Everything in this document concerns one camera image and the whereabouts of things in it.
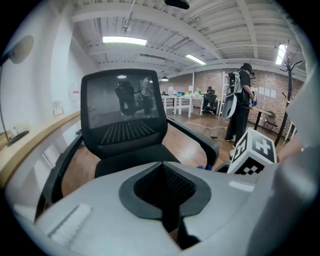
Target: black vent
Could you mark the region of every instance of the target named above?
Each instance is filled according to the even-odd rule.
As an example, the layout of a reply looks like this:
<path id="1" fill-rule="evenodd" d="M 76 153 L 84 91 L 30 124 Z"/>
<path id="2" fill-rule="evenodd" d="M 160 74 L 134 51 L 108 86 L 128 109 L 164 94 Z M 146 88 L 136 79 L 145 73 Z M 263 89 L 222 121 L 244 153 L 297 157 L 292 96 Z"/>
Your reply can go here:
<path id="1" fill-rule="evenodd" d="M 155 131 L 142 121 L 111 124 L 101 140 L 102 145 L 127 142 L 154 134 Z"/>
<path id="2" fill-rule="evenodd" d="M 180 206 L 191 198 L 196 185 L 162 164 L 139 179 L 133 190 L 141 200 L 163 210 Z"/>

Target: white ceiling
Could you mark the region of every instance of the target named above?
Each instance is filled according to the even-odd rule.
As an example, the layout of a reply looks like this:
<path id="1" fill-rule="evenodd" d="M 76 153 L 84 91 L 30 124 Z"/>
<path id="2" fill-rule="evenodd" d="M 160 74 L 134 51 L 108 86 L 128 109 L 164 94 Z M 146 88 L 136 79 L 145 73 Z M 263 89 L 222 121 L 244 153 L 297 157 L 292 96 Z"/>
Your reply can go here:
<path id="1" fill-rule="evenodd" d="M 101 69 L 141 67 L 169 76 L 200 66 L 187 54 L 207 64 L 255 59 L 274 66 L 275 47 L 288 40 L 293 60 L 303 60 L 295 35 L 269 0 L 188 0 L 188 10 L 164 0 L 136 0 L 124 31 L 131 2 L 73 0 L 75 33 Z M 135 37 L 147 44 L 103 44 L 103 36 Z M 304 70 L 304 63 L 298 68 Z"/>

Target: chair seat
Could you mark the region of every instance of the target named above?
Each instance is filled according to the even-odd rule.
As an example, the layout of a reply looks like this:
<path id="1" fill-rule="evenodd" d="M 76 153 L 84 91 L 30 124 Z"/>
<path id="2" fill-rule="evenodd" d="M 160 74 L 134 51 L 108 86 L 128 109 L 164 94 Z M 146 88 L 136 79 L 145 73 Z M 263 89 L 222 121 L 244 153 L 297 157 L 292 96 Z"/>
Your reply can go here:
<path id="1" fill-rule="evenodd" d="M 179 163 L 179 160 L 164 145 L 157 144 L 101 160 L 96 165 L 94 177 L 98 178 L 131 167 L 158 161 Z"/>

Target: white cube with marker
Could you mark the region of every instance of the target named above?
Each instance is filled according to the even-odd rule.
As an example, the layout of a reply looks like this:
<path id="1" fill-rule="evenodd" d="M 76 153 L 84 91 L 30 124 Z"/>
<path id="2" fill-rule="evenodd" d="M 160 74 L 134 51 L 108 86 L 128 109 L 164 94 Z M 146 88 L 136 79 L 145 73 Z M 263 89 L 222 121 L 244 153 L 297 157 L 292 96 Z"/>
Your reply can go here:
<path id="1" fill-rule="evenodd" d="M 276 162 L 274 141 L 262 133 L 248 128 L 236 144 L 227 173 L 257 176 L 266 165 Z"/>

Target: brick wall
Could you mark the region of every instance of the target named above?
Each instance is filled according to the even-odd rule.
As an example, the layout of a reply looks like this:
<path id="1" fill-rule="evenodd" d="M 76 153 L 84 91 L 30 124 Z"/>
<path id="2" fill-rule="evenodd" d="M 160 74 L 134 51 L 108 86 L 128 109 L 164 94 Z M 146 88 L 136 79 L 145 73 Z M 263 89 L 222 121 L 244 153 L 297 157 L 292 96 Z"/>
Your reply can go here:
<path id="1" fill-rule="evenodd" d="M 225 73 L 234 72 L 234 69 L 215 69 L 202 72 L 196 72 L 194 74 L 194 89 L 199 88 L 202 91 L 206 91 L 208 86 L 211 86 L 215 90 L 217 99 L 221 98 L 222 94 L 222 83 L 223 83 L 223 71 Z M 281 74 L 276 74 L 267 71 L 255 71 L 256 79 L 251 80 L 251 86 L 255 88 L 264 87 L 271 90 L 276 90 L 276 98 L 267 97 L 264 95 L 258 95 L 258 105 L 257 107 L 265 110 L 272 111 L 276 115 L 276 132 L 280 130 L 281 123 L 285 114 L 287 99 L 282 95 L 282 92 L 286 95 L 288 94 L 288 77 Z M 188 87 L 192 85 L 192 74 L 185 74 L 177 77 L 170 78 L 168 82 L 160 82 L 160 90 L 167 91 L 169 86 L 177 92 L 187 92 Z M 292 81 L 292 97 L 295 98 L 298 91 L 302 87 L 303 82 L 293 79 Z M 194 101 L 196 107 L 200 106 L 200 102 Z M 262 114 L 262 125 L 266 119 L 265 114 Z M 258 112 L 251 110 L 249 113 L 248 120 L 251 122 L 256 122 L 258 117 Z M 287 120 L 286 125 L 283 130 L 283 135 L 287 134 L 289 129 L 290 121 Z"/>
<path id="2" fill-rule="evenodd" d="M 192 86 L 192 74 L 184 74 L 170 78 L 168 82 L 160 81 L 160 90 L 167 91 L 172 86 L 177 92 L 187 92 L 189 86 Z"/>

